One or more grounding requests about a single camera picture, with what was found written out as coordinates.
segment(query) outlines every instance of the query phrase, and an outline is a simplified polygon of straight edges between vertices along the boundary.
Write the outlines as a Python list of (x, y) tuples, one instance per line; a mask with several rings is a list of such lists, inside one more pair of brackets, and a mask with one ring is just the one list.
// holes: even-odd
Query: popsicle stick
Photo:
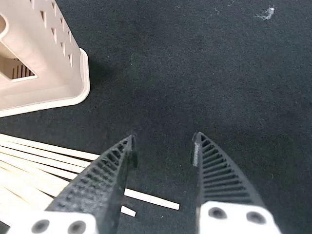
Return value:
[(20, 210), (31, 209), (31, 206), (27, 202), (25, 202), (19, 196), (16, 196), (16, 194), (12, 193), (4, 187), (0, 187), (0, 197), (2, 201), (1, 203), (3, 203), (3, 207), (6, 205), (10, 207), (10, 209), (12, 209), (13, 207), (18, 207), (18, 209)]
[(15, 224), (12, 214), (2, 204), (0, 204), (0, 220), (10, 227)]
[(27, 162), (30, 165), (32, 165), (32, 166), (34, 166), (34, 167), (36, 167), (36, 168), (38, 168), (44, 172), (48, 172), (50, 174), (54, 174), (56, 176), (60, 176), (60, 177), (66, 178), (66, 179), (74, 179), (77, 176), (77, 174), (75, 174), (75, 173), (67, 172), (67, 171), (64, 171), (64, 170), (61, 170), (58, 168), (54, 168), (54, 167), (50, 167), (47, 165), (43, 165), (43, 164), (40, 164), (37, 162), (32, 162), (32, 161), (27, 161)]
[(9, 149), (9, 148), (5, 148), (0, 146), (0, 152), (7, 154), (7, 155), (12, 155), (15, 157), (20, 157), (29, 161), (33, 161), (33, 162), (39, 162), (42, 164), (47, 164), (53, 167), (57, 167), (57, 168), (62, 168), (71, 172), (77, 172), (80, 173), (84, 170), (83, 167), (79, 167), (79, 166), (75, 166), (69, 163), (65, 163), (65, 162), (60, 162), (60, 161), (56, 161), (53, 159), (49, 159), (49, 158), (45, 158), (45, 157), (40, 157), (40, 156), (36, 156), (36, 155), (31, 155), (28, 153), (24, 153), (21, 151), (17, 151), (17, 150), (13, 150), (13, 149)]
[(40, 179), (40, 177), (34, 176), (26, 171), (13, 167), (3, 161), (0, 161), (0, 168), (6, 169), (7, 171), (14, 174), (17, 179), (25, 181), (25, 183), (39, 189), (46, 194), (57, 196), (63, 190), (61, 188), (55, 188), (54, 186), (51, 186), (51, 184), (47, 183), (46, 180)]
[(51, 175), (49, 173), (46, 173), (46, 172), (34, 167), (32, 165), (34, 162), (27, 161), (25, 159), (21, 159), (21, 158), (14, 157), (11, 155), (6, 155), (3, 153), (0, 153), (0, 160), (8, 163), (14, 167), (22, 169), (26, 172), (29, 172), (29, 173), (37, 176), (38, 178), (40, 178), (42, 180), (47, 181), (47, 183), (49, 183), (49, 185), (51, 185), (51, 186), (64, 189), (69, 184), (69, 182), (64, 180), (64, 179), (58, 178), (54, 175)]
[(0, 168), (0, 185), (25, 200), (35, 210), (45, 209), (53, 199), (34, 187), (23, 183), (12, 173)]
[(129, 216), (132, 216), (132, 217), (136, 216), (136, 212), (135, 211), (133, 211), (133, 210), (131, 210), (128, 207), (125, 207), (125, 206), (121, 207), (121, 212), (123, 214), (129, 215)]
[(90, 162), (86, 162), (86, 161), (83, 161), (80, 159), (75, 159), (75, 158), (68, 157), (65, 155), (59, 155), (56, 153), (32, 148), (32, 147), (25, 146), (25, 145), (19, 145), (19, 144), (12, 143), (9, 141), (0, 140), (0, 146), (10, 148), (10, 149), (14, 149), (14, 150), (18, 150), (18, 151), (23, 151), (23, 152), (30, 153), (33, 155), (47, 157), (47, 158), (54, 159), (54, 160), (61, 161), (61, 162), (67, 162), (67, 163), (70, 163), (70, 164), (73, 164), (76, 166), (80, 166), (80, 167), (84, 167), (84, 168), (86, 168), (87, 166), (90, 165)]
[(5, 141), (9, 141), (9, 142), (13, 142), (13, 143), (17, 143), (20, 145), (26, 145), (26, 146), (34, 147), (37, 149), (47, 150), (47, 151), (51, 151), (51, 152), (55, 152), (55, 153), (59, 153), (59, 154), (64, 154), (64, 155), (69, 155), (69, 156), (74, 156), (74, 157), (80, 157), (80, 158), (84, 158), (84, 159), (88, 159), (88, 160), (95, 160), (99, 156), (99, 155), (95, 155), (95, 154), (91, 154), (91, 153), (86, 153), (86, 152), (82, 152), (82, 151), (78, 151), (78, 150), (62, 148), (62, 147), (55, 146), (55, 145), (44, 144), (44, 143), (26, 140), (26, 139), (22, 139), (22, 138), (17, 138), (17, 137), (13, 137), (13, 136), (8, 136), (8, 135), (4, 135), (4, 134), (0, 134), (0, 139), (5, 140)]
[(171, 201), (167, 201), (165, 199), (156, 197), (156, 196), (152, 196), (152, 195), (148, 195), (148, 194), (144, 194), (144, 193), (140, 193), (131, 189), (125, 189), (125, 196), (131, 197), (131, 198), (135, 198), (141, 201), (146, 201), (149, 203), (153, 203), (155, 205), (158, 206), (163, 206), (163, 207), (167, 207), (167, 208), (171, 208), (174, 210), (179, 210), (180, 205)]

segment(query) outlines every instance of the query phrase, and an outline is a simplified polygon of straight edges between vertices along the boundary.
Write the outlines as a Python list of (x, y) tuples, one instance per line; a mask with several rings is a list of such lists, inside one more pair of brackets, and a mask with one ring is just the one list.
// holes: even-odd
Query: beige plastic basket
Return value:
[(0, 1), (0, 117), (74, 105), (89, 94), (87, 54), (54, 0)]

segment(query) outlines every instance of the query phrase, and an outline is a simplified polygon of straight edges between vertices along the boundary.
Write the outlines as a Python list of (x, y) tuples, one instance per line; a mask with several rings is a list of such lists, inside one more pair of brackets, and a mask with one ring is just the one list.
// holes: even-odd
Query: screw hole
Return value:
[(47, 219), (36, 222), (31, 228), (32, 233), (39, 234), (45, 232), (49, 227), (50, 221)]
[(247, 220), (253, 223), (257, 223), (257, 224), (265, 224), (266, 220), (263, 217), (262, 214), (258, 213), (258, 212), (248, 212), (247, 215)]
[(217, 218), (217, 219), (226, 219), (227, 218), (227, 215), (226, 213), (224, 212), (224, 210), (218, 208), (218, 207), (213, 207), (211, 208), (209, 211), (208, 211), (208, 215), (210, 217), (213, 217), (213, 218)]
[(83, 234), (85, 230), (86, 223), (83, 221), (76, 221), (69, 226), (67, 232), (68, 234)]

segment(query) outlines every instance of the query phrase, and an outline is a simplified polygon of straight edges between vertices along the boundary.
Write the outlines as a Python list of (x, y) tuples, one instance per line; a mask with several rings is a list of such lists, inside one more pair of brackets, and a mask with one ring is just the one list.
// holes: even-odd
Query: black fabric surface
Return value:
[[(101, 153), (129, 134), (128, 187), (180, 211), (125, 199), (119, 234), (195, 233), (191, 139), (202, 131), (242, 169), (284, 234), (309, 233), (312, 3), (309, 0), (58, 0), (89, 56), (81, 104), (0, 119), (1, 132)], [(274, 5), (271, 20), (254, 18)]]

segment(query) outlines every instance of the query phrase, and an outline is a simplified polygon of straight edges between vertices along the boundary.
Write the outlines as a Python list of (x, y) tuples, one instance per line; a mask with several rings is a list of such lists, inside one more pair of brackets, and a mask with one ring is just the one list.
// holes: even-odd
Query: wooden skewer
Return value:
[(59, 154), (52, 153), (49, 151), (40, 150), (40, 149), (32, 148), (29, 146), (25, 146), (25, 145), (19, 145), (19, 144), (8, 142), (8, 141), (0, 140), (0, 146), (18, 150), (18, 151), (23, 151), (23, 152), (30, 153), (33, 155), (47, 157), (47, 158), (54, 159), (54, 160), (61, 161), (61, 162), (67, 162), (67, 163), (80, 166), (80, 167), (84, 167), (84, 168), (90, 165), (90, 162), (86, 162), (80, 159), (75, 159), (75, 158), (68, 157), (65, 155), (59, 155)]
[(79, 166), (75, 166), (69, 163), (65, 163), (65, 162), (60, 162), (60, 161), (56, 161), (53, 159), (49, 159), (49, 158), (45, 158), (45, 157), (40, 157), (40, 156), (36, 156), (36, 155), (31, 155), (28, 153), (24, 153), (21, 151), (17, 151), (17, 150), (13, 150), (13, 149), (9, 149), (9, 148), (5, 148), (0, 146), (0, 152), (1, 153), (5, 153), (8, 155), (12, 155), (15, 157), (20, 157), (29, 161), (33, 161), (33, 162), (39, 162), (42, 164), (47, 164), (53, 167), (57, 167), (57, 168), (62, 168), (71, 172), (77, 172), (80, 173), (84, 170), (83, 167), (79, 167)]
[(80, 158), (84, 158), (84, 159), (88, 159), (88, 160), (95, 160), (98, 158), (98, 155), (95, 155), (95, 154), (86, 153), (86, 152), (82, 152), (82, 151), (78, 151), (78, 150), (62, 148), (62, 147), (55, 146), (55, 145), (44, 144), (41, 142), (26, 140), (26, 139), (8, 136), (8, 135), (4, 135), (4, 134), (0, 134), (0, 139), (2, 139), (4, 141), (17, 143), (20, 145), (26, 145), (26, 146), (34, 147), (37, 149), (47, 150), (50, 152), (55, 152), (55, 153), (74, 156), (74, 157), (80, 157)]

